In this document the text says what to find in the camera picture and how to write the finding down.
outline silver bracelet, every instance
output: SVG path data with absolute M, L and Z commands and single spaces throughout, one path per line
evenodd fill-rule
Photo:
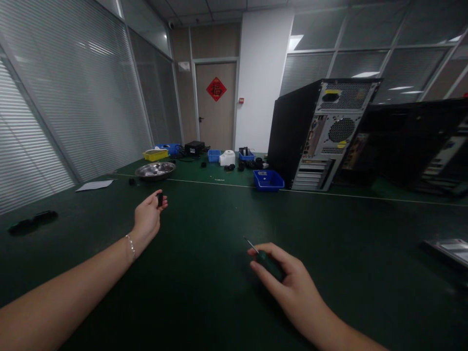
M 127 234 L 126 237 L 128 238 L 128 241 L 130 242 L 130 249 L 132 249 L 132 253 L 133 253 L 133 262 L 135 262 L 135 260 L 137 259 L 137 251 L 135 250 L 135 248 L 133 247 L 133 241 L 132 241 L 132 238 L 130 238 L 130 234 Z

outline computer tower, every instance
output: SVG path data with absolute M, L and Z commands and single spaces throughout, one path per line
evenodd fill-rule
M 408 190 L 461 194 L 468 181 L 467 137 L 466 98 L 373 105 L 338 180 L 355 184 L 360 176 L 377 172 Z
M 293 190 L 327 191 L 382 79 L 321 79 L 274 104 L 268 163 Z

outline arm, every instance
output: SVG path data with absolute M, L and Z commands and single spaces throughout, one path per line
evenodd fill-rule
M 277 260 L 286 278 L 280 283 L 255 261 L 250 263 L 250 267 L 278 301 L 291 323 L 320 350 L 386 350 L 348 326 L 330 310 L 301 261 L 272 243 L 255 247 Z M 251 256 L 256 254 L 254 249 L 248 253 Z
M 138 257 L 159 231 L 160 213 L 151 194 L 135 209 L 130 232 Z M 82 323 L 133 262 L 124 237 L 65 273 L 31 290 L 0 310 L 0 350 L 56 350 Z

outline metal bowl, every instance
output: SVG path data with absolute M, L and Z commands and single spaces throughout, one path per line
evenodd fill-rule
M 142 180 L 163 180 L 170 177 L 176 169 L 172 162 L 155 162 L 144 165 L 135 171 L 135 175 Z

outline blue bin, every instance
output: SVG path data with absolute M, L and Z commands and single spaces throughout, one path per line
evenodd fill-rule
M 208 161 L 219 162 L 221 156 L 221 150 L 208 150 Z
M 281 176 L 270 170 L 258 170 L 253 172 L 253 179 L 258 191 L 277 192 L 284 188 L 284 180 Z
M 157 144 L 160 149 L 167 149 L 169 155 L 175 155 L 179 153 L 180 144 Z
M 255 160 L 255 154 L 252 153 L 252 151 L 249 150 L 249 154 L 247 156 L 242 155 L 241 152 L 239 152 L 239 159 L 242 161 L 254 161 Z

